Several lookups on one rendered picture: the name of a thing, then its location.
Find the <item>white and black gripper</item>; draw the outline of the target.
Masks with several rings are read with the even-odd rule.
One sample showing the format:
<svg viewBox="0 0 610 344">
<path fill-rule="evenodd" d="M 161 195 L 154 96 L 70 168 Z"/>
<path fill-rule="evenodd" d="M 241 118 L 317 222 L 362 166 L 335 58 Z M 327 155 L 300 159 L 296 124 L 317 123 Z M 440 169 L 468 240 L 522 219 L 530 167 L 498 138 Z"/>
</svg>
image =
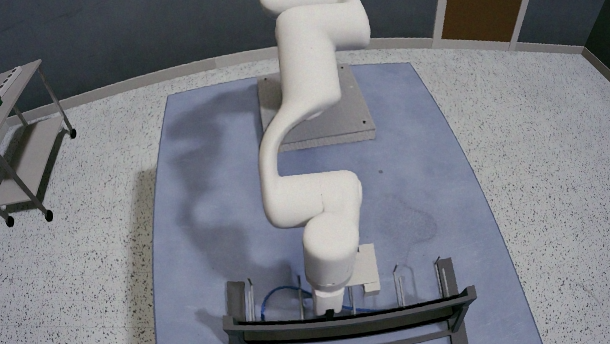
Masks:
<svg viewBox="0 0 610 344">
<path fill-rule="evenodd" d="M 344 287 L 333 292 L 323 292 L 312 287 L 312 295 L 314 314 L 324 314 L 326 321 L 333 321 L 334 313 L 339 313 L 342 308 Z"/>
</svg>

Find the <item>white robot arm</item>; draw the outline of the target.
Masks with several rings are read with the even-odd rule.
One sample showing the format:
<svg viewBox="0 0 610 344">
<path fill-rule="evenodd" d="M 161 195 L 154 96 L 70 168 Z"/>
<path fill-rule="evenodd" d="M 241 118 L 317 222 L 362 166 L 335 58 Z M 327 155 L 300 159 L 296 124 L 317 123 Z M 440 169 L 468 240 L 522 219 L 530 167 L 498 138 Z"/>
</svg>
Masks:
<svg viewBox="0 0 610 344">
<path fill-rule="evenodd" d="M 358 245 L 362 187 L 355 173 L 280 177 L 277 170 L 279 147 L 287 133 L 340 101 L 335 52 L 368 46 L 365 9 L 360 0 L 259 3 L 268 17 L 277 20 L 274 33 L 282 90 L 281 107 L 263 135 L 258 155 L 265 216 L 276 228 L 305 227 L 305 276 L 313 288 L 333 292 L 362 285 L 364 297 L 379 295 L 373 243 Z"/>
</svg>

